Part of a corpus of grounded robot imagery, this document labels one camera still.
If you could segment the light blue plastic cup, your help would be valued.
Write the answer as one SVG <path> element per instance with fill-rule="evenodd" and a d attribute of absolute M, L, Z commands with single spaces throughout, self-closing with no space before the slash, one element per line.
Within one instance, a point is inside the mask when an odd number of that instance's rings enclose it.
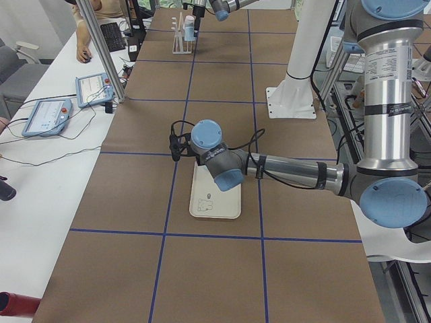
<path fill-rule="evenodd" d="M 195 33 L 194 33 L 194 27 L 186 26 L 184 28 L 183 38 L 184 38 L 184 41 L 186 41 L 186 42 L 194 42 L 196 40 Z"/>

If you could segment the black keyboard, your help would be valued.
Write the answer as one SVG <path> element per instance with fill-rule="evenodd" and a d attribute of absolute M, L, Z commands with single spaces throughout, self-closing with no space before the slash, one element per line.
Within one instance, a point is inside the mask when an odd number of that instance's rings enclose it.
<path fill-rule="evenodd" d="M 105 39 L 109 52 L 116 52 L 125 49 L 123 35 L 116 22 L 100 25 L 102 35 Z"/>

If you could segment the far blue teach pendant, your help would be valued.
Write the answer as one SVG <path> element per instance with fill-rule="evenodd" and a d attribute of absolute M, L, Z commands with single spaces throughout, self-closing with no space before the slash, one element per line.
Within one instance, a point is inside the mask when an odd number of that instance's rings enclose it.
<path fill-rule="evenodd" d="M 75 78 L 77 106 L 87 108 L 112 101 L 113 86 L 106 73 Z"/>

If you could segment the blue teach pendant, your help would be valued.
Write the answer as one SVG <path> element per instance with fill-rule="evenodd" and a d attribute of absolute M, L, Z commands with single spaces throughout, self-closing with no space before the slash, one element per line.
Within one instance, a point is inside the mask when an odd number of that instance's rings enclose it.
<path fill-rule="evenodd" d="M 112 101 L 113 86 L 106 73 L 75 78 L 77 106 L 87 108 Z"/>
<path fill-rule="evenodd" d="M 70 99 L 38 100 L 23 128 L 23 137 L 59 135 L 69 122 Z"/>

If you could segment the near blue teach pendant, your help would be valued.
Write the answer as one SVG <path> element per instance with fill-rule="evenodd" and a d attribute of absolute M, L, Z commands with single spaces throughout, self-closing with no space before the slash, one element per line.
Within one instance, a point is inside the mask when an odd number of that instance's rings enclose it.
<path fill-rule="evenodd" d="M 70 99 L 38 100 L 23 128 L 23 137 L 59 135 L 69 122 Z"/>

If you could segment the cream plastic tray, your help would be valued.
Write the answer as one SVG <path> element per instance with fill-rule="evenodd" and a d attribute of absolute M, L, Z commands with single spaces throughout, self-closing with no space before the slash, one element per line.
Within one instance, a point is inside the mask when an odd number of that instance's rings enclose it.
<path fill-rule="evenodd" d="M 196 218 L 238 218 L 241 214 L 241 185 L 222 192 L 206 166 L 195 163 L 189 213 Z"/>

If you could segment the grey office chair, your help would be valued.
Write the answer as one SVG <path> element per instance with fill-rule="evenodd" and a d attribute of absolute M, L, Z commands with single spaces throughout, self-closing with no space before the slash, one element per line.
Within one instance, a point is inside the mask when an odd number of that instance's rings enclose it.
<path fill-rule="evenodd" d="M 49 65 L 28 63 L 1 40 L 1 106 L 7 102 L 24 102 Z"/>

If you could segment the white plastic chair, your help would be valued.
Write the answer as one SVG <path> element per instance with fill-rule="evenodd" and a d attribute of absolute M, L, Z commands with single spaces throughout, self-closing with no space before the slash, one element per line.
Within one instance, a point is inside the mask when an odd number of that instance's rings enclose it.
<path fill-rule="evenodd" d="M 413 243 L 403 229 L 381 227 L 367 219 L 354 201 L 351 205 L 368 262 L 430 263 L 430 242 Z"/>

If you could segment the red cylinder bottle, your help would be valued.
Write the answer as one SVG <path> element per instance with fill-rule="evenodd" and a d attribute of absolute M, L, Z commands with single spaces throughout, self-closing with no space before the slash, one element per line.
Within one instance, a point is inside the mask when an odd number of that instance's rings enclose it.
<path fill-rule="evenodd" d="M 40 298 L 3 291 L 1 292 L 1 316 L 33 318 L 40 301 Z"/>

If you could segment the aluminium frame post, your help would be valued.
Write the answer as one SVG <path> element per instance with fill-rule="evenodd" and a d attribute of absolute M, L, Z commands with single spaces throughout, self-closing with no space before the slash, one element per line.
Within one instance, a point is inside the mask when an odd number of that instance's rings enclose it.
<path fill-rule="evenodd" d="M 123 103 L 125 101 L 125 91 L 106 45 L 105 39 L 102 35 L 98 20 L 94 14 L 93 7 L 88 0 L 77 0 L 77 5 L 82 17 L 87 24 L 88 31 L 94 46 L 96 47 L 104 70 L 106 71 L 108 78 L 114 88 L 114 92 L 118 98 L 118 101 L 119 103 Z"/>

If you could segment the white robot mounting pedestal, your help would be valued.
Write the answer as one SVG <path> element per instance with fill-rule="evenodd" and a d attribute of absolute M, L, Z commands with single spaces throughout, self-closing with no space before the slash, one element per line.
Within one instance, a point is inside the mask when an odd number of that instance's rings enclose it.
<path fill-rule="evenodd" d="M 306 0 L 303 3 L 286 76 L 277 87 L 268 87 L 269 118 L 315 119 L 313 106 L 312 72 L 331 24 L 337 2 Z"/>

